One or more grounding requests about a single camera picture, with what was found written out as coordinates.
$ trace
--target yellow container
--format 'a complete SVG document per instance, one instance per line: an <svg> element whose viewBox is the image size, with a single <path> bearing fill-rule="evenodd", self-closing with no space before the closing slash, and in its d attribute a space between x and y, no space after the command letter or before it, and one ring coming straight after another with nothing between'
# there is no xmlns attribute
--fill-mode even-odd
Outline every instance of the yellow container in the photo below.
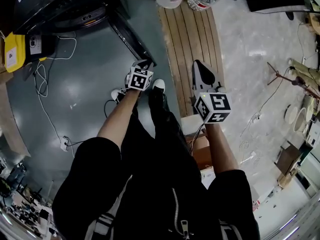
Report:
<svg viewBox="0 0 320 240"><path fill-rule="evenodd" d="M26 39L12 32L4 40L5 68L8 72L20 69L26 61Z"/></svg>

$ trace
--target white cube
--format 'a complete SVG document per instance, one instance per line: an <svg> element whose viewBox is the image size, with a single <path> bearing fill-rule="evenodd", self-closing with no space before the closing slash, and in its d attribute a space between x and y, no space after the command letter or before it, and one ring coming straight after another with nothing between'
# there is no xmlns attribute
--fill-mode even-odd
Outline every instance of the white cube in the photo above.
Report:
<svg viewBox="0 0 320 240"><path fill-rule="evenodd" d="M205 124L217 124L231 113L231 98L227 93L200 92L194 107Z"/></svg>
<svg viewBox="0 0 320 240"><path fill-rule="evenodd" d="M128 87L144 91L149 87L153 75L152 71L132 66L129 73Z"/></svg>

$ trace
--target sticker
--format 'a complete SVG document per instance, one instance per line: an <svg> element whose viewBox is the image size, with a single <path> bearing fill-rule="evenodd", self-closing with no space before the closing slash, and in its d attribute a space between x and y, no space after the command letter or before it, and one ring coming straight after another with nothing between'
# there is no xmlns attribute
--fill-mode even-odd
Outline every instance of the sticker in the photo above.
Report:
<svg viewBox="0 0 320 240"><path fill-rule="evenodd" d="M31 35L29 38L30 54L40 54L42 51L41 35Z"/></svg>
<svg viewBox="0 0 320 240"><path fill-rule="evenodd" d="M9 69L17 64L17 47L12 48L5 54L6 68Z"/></svg>

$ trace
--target wooden board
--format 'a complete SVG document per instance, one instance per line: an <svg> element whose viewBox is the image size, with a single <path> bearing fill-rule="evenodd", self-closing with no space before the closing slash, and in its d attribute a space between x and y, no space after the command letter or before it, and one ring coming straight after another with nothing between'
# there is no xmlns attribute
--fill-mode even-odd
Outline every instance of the wooden board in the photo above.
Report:
<svg viewBox="0 0 320 240"><path fill-rule="evenodd" d="M224 86L219 37L211 9L193 11L183 1L175 9L159 7L159 17L166 42L170 67L178 97L181 117L193 115L192 64L207 63L218 73Z"/></svg>
<svg viewBox="0 0 320 240"><path fill-rule="evenodd" d="M20 155L30 157L16 124L5 83L0 84L0 104L0 126L10 149Z"/></svg>

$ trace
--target wooden pallet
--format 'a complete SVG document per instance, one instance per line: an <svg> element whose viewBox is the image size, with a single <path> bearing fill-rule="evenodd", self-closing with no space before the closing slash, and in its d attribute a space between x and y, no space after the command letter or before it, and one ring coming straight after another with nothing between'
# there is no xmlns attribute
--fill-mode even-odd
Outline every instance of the wooden pallet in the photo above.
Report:
<svg viewBox="0 0 320 240"><path fill-rule="evenodd" d="M175 9L158 8L181 117L194 114L192 64L201 60L217 70L224 84L222 57L211 9L193 11L183 1Z"/></svg>

